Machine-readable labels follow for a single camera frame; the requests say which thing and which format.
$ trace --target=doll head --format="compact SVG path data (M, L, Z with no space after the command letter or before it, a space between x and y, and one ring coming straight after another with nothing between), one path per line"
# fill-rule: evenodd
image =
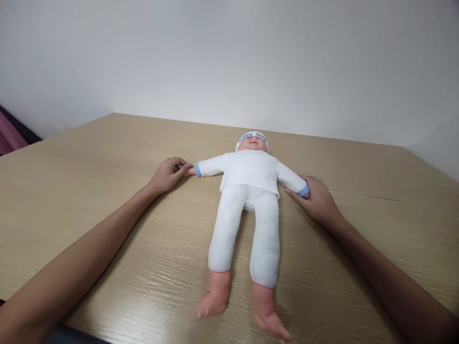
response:
M257 131L250 131L247 134L244 134L236 145L236 151L242 151L246 149L265 151L268 153L268 139L266 136Z

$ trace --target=doll face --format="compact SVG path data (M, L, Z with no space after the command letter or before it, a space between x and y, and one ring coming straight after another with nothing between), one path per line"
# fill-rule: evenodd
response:
M243 151L245 149L251 149L251 150L256 150L256 151L266 151L266 143L262 138L252 136L252 137L247 137L242 140L240 143L240 146L238 148L238 151Z

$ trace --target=doll foot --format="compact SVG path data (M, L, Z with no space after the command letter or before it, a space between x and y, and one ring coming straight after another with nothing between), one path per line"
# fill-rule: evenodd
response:
M292 336L286 330L276 313L272 312L268 315L255 313L253 320L255 324L267 334L288 343L292 340Z
M195 319L201 320L213 315L220 315L226 309L226 300L222 300L210 293L203 296L196 307Z

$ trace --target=doll shirt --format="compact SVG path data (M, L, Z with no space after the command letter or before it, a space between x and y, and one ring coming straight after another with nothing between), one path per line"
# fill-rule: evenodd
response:
M195 165L195 171L198 177L223 173L220 191L226 185L249 185L272 192L279 198L279 181L301 197L309 192L305 180L262 150L240 150L200 161Z

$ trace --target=doll leg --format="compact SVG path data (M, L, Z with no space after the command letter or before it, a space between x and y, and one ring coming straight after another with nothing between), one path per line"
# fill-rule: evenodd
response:
M230 295L230 267L234 242L246 200L245 185L228 185L223 189L209 248L209 292L196 307L197 320L222 314L226 309Z
M274 287L280 255L279 204L275 194L268 191L256 192L260 195L253 200L255 235L250 259L253 319L269 335L289 342L291 336L274 312Z

